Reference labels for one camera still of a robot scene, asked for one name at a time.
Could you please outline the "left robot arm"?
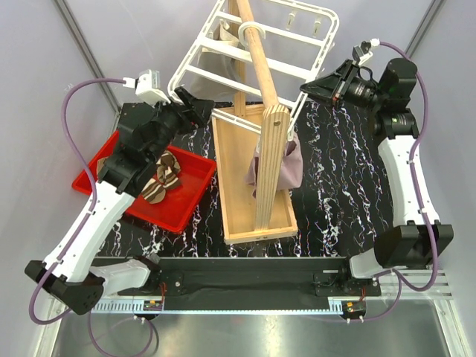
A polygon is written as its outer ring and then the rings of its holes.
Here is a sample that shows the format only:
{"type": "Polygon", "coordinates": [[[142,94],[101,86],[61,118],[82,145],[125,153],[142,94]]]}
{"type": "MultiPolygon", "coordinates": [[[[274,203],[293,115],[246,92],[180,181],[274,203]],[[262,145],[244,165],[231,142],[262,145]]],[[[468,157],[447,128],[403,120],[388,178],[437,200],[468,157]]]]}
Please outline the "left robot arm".
{"type": "Polygon", "coordinates": [[[97,175],[83,165],[90,196],[58,245],[25,267],[25,274],[36,283],[28,306],[33,322],[47,324],[35,313],[40,292],[56,298],[68,312],[84,315],[107,295],[127,289],[151,295],[159,289],[158,264],[150,258],[133,257],[100,267],[93,261],[115,223],[157,173],[157,163],[174,138],[206,126],[211,119],[213,100],[195,97],[182,86],[174,94],[144,103],[142,109],[119,120],[116,144],[97,175]]]}

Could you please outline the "white clip hanger frame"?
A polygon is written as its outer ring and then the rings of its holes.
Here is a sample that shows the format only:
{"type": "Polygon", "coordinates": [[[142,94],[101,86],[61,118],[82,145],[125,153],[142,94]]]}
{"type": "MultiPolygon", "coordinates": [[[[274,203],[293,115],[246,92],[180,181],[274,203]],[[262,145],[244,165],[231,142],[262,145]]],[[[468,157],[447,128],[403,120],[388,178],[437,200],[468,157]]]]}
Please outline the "white clip hanger frame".
{"type": "Polygon", "coordinates": [[[295,100],[278,96],[271,73],[276,71],[298,78],[306,83],[314,80],[320,74],[324,60],[333,47],[340,21],[335,11],[314,4],[301,1],[273,1],[272,3],[289,10],[286,28],[276,28],[256,22],[248,1],[237,2],[237,15],[232,14],[226,8],[224,1],[216,1],[198,36],[169,81],[167,91],[173,98],[178,99],[175,89],[181,84],[184,75],[197,74],[201,78],[228,89],[235,89],[259,97],[263,100],[265,106],[273,106],[279,103],[290,110],[287,135],[288,140],[291,141],[295,122],[308,96],[302,92],[295,100]],[[308,13],[315,16],[314,30],[311,36],[304,36],[291,31],[293,18],[299,13],[308,13]],[[219,24],[237,26],[238,45],[226,44],[212,38],[213,28],[219,24]],[[265,55],[263,48],[263,42],[268,34],[311,45],[317,50],[316,58],[308,67],[300,67],[269,58],[265,55]],[[194,62],[198,60],[198,55],[203,50],[238,62],[251,63],[257,75],[259,87],[254,88],[224,75],[214,74],[212,71],[198,67],[194,62]]]}

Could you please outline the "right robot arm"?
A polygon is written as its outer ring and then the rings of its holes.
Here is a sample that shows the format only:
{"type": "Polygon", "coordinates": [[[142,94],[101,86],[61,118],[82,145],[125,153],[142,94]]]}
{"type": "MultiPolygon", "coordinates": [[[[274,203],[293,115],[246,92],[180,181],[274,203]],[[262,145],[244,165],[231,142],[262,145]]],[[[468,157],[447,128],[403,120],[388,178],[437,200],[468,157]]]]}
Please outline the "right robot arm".
{"type": "Polygon", "coordinates": [[[454,238],[451,225],[441,222],[426,187],[419,158],[419,131],[408,107],[417,84],[417,66],[395,58],[379,81],[365,79],[364,66],[351,59],[331,74],[303,84],[300,90],[320,104],[338,109],[352,104],[370,112],[370,134],[385,166],[393,201],[393,227],[374,246],[350,258],[350,269],[338,275],[339,289],[354,295],[364,278],[391,268],[438,266],[440,255],[454,238]]]}

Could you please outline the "brown striped sock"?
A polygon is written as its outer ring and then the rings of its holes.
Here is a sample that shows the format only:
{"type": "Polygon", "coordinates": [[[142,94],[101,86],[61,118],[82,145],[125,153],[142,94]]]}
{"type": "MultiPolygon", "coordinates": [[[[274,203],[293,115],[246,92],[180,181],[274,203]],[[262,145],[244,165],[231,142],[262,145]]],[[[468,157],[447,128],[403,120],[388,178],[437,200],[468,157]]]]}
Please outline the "brown striped sock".
{"type": "Polygon", "coordinates": [[[146,183],[141,196],[151,205],[156,205],[165,199],[169,190],[181,186],[179,174],[181,165],[178,159],[166,150],[156,162],[156,173],[146,183]]]}

